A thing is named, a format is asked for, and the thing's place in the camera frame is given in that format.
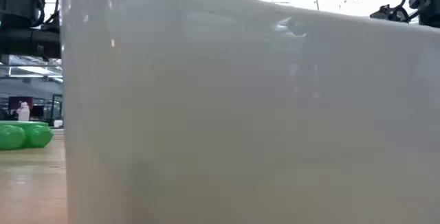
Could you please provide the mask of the grey plastic bin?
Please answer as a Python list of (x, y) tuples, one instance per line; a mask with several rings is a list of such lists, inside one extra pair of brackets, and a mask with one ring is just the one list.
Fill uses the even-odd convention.
[(62, 0), (68, 224), (440, 224), (440, 29)]

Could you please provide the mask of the white bottle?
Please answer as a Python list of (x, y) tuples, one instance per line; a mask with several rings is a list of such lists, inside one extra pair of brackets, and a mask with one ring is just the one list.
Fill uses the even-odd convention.
[(16, 112), (18, 114), (18, 121), (28, 122), (30, 120), (30, 107), (27, 102), (22, 102)]

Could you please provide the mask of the dark red monitor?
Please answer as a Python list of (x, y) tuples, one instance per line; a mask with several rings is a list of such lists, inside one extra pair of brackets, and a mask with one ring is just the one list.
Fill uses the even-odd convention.
[(8, 110), (17, 110), (21, 107), (21, 103), (26, 102), (29, 109), (33, 107), (33, 97), (30, 96), (10, 96), (8, 98)]

